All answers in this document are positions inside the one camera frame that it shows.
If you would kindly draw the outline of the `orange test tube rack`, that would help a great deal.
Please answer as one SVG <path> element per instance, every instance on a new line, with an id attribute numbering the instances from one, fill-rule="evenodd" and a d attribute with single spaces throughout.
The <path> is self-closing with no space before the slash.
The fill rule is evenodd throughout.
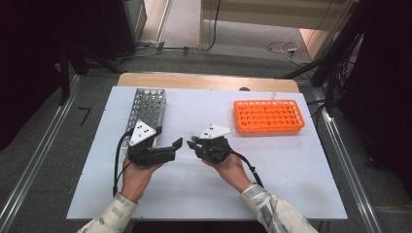
<path id="1" fill-rule="evenodd" d="M 233 103 L 239 133 L 298 132 L 305 122 L 297 103 L 283 100 L 237 100 Z"/>

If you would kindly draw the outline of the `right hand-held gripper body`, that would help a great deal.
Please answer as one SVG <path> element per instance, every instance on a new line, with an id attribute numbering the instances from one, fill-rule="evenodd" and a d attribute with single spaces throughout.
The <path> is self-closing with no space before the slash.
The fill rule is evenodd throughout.
<path id="1" fill-rule="evenodd" d="M 225 135 L 234 131 L 233 128 L 210 124 L 198 136 L 203 139 L 203 144 L 199 145 L 205 149 L 204 153 L 196 153 L 196 155 L 210 163 L 219 164 L 224 162 L 230 154 L 231 147 Z"/>

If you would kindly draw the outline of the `white board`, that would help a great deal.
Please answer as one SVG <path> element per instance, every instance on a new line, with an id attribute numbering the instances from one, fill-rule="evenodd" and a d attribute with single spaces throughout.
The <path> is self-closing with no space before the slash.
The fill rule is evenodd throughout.
<path id="1" fill-rule="evenodd" d="M 67 216 L 97 216 L 113 198 L 116 153 L 136 90 L 113 87 L 89 151 Z M 233 103 L 268 99 L 268 92 L 168 88 L 163 129 L 159 136 L 168 147 L 179 138 L 187 141 L 210 124 L 234 125 Z M 287 200 L 310 219 L 344 219 L 347 214 L 330 172 L 324 150 L 302 94 L 294 93 L 305 126 L 296 133 L 243 135 L 233 132 L 231 147 L 256 167 L 269 192 Z M 155 171 L 135 217 L 145 220 L 252 220 L 255 215 L 211 167 L 188 146 L 174 161 Z"/>

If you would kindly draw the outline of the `person's left hand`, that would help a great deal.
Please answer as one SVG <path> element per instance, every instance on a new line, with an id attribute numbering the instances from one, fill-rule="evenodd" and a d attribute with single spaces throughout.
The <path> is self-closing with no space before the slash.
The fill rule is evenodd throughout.
<path id="1" fill-rule="evenodd" d="M 152 174 L 160 167 L 161 164 L 150 167 L 137 166 L 126 157 L 123 161 L 121 195 L 137 203 L 143 196 Z"/>

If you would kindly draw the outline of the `black metal stand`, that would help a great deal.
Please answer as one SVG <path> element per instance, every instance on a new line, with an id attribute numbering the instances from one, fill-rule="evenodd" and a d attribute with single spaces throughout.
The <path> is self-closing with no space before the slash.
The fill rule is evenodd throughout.
<path id="1" fill-rule="evenodd" d="M 347 62 L 354 47 L 361 40 L 368 17 L 370 2 L 371 0 L 359 1 L 355 11 L 324 55 L 283 76 L 283 79 L 291 80 L 309 70 L 316 69 L 310 82 L 313 87 L 321 87 L 326 83 L 326 100 L 323 104 L 326 110 L 332 107 L 333 94 L 338 83 L 340 67 Z"/>
<path id="2" fill-rule="evenodd" d="M 61 100 L 60 106 L 63 106 L 70 95 L 69 84 L 69 65 L 66 55 L 66 47 L 64 45 L 60 48 L 60 76 L 61 76 Z"/>

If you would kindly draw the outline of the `beige cabinet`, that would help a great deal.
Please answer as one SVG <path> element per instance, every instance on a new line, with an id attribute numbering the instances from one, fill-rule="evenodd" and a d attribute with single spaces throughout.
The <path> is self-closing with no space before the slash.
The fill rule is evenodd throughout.
<path id="1" fill-rule="evenodd" d="M 318 59 L 358 5 L 358 0 L 201 0 L 199 43 L 203 21 L 218 16 L 223 21 L 299 28 L 310 57 Z"/>

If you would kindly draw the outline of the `perforated metal test tube rack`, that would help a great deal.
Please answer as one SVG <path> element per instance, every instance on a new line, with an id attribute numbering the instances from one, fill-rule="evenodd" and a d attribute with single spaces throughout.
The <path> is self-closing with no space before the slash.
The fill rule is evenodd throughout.
<path id="1" fill-rule="evenodd" d="M 151 128 L 161 126 L 166 108 L 164 89 L 137 88 L 125 131 L 135 128 L 139 119 Z"/>

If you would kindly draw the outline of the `aluminium rail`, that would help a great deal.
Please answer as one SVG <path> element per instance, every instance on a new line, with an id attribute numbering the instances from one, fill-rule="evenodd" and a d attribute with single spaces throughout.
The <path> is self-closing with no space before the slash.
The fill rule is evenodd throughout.
<path id="1" fill-rule="evenodd" d="M 27 166 L 23 170 L 17 184 L 6 199 L 5 207 L 0 213 L 0 233 L 8 233 L 21 204 L 36 179 L 52 143 L 77 96 L 80 84 L 81 77 L 75 75 L 69 85 L 72 92 L 67 97 L 65 103 L 57 108 L 42 140 L 31 155 L 31 158 L 28 160 Z"/>
<path id="2" fill-rule="evenodd" d="M 368 233 L 383 233 L 383 229 L 369 201 L 358 172 L 347 152 L 334 118 L 327 113 L 326 109 L 322 109 L 321 114 L 366 231 Z"/>

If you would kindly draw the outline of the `dark cabinet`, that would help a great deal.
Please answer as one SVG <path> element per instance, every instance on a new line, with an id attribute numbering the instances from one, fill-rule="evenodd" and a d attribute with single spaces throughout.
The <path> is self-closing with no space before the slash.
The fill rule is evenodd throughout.
<path id="1" fill-rule="evenodd" d="M 136 51 L 147 21 L 144 0 L 100 0 L 108 31 L 111 59 Z"/>

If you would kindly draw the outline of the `person's right hand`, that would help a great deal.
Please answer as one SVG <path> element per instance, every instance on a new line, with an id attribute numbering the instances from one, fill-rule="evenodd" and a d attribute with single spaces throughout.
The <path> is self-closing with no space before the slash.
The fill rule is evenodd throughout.
<path id="1" fill-rule="evenodd" d="M 203 160 L 203 163 L 214 168 L 221 178 L 239 193 L 242 193 L 251 183 L 241 159 L 235 154 L 231 153 L 224 162 L 219 164 L 213 164 L 205 160 Z"/>

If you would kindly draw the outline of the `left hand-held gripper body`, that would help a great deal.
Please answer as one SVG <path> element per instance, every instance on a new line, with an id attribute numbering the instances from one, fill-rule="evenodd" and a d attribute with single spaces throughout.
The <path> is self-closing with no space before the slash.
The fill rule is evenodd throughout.
<path id="1" fill-rule="evenodd" d="M 149 167 L 156 165 L 154 141 L 161 133 L 161 129 L 161 126 L 152 128 L 141 119 L 138 119 L 129 139 L 128 159 L 137 166 Z"/>

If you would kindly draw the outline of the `grey power strip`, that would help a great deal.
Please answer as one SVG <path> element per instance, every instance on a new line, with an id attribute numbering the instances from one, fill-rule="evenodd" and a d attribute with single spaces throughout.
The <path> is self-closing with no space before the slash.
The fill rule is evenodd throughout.
<path id="1" fill-rule="evenodd" d="M 164 47 L 164 41 L 140 41 L 137 46 L 139 48 L 152 48 L 152 49 L 162 49 Z"/>

